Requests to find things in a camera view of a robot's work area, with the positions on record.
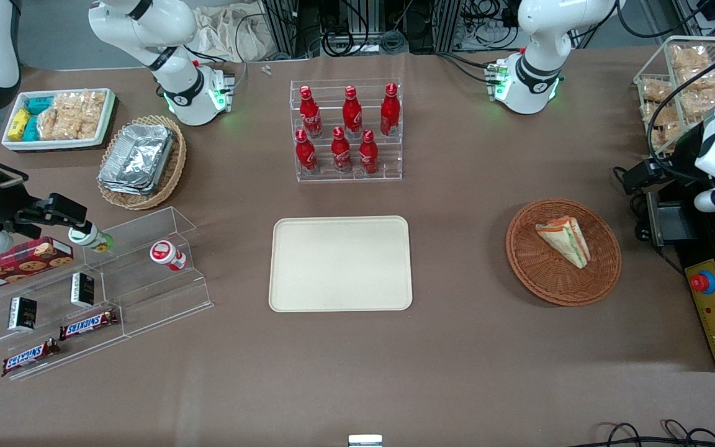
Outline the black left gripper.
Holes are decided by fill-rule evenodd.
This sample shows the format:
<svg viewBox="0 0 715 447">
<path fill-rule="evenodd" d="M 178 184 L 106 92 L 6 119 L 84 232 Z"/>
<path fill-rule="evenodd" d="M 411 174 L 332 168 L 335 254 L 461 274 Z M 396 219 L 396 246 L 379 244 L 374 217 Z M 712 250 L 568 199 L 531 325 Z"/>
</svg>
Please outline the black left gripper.
<svg viewBox="0 0 715 447">
<path fill-rule="evenodd" d="M 650 187 L 672 181 L 678 181 L 682 186 L 692 183 L 707 186 L 707 174 L 695 166 L 703 144 L 703 131 L 704 124 L 695 125 L 677 140 L 672 154 L 663 159 L 670 169 L 688 175 L 690 179 L 663 171 L 654 160 L 644 160 L 622 173 L 622 181 L 627 182 L 627 194 L 635 195 Z"/>
</svg>

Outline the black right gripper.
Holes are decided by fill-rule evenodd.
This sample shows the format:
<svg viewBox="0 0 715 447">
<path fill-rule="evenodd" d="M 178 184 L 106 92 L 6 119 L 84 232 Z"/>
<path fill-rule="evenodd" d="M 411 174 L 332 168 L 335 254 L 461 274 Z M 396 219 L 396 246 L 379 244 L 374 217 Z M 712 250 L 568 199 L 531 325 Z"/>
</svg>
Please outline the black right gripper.
<svg viewBox="0 0 715 447">
<path fill-rule="evenodd" d="M 8 181 L 8 176 L 0 170 L 0 184 Z M 0 186 L 0 231 L 40 232 L 42 229 L 30 222 L 18 220 L 20 210 L 30 207 L 34 199 L 20 183 L 16 186 Z M 61 194 L 49 194 L 46 199 L 36 202 L 43 212 L 40 223 L 46 226 L 87 227 L 87 207 Z"/>
</svg>

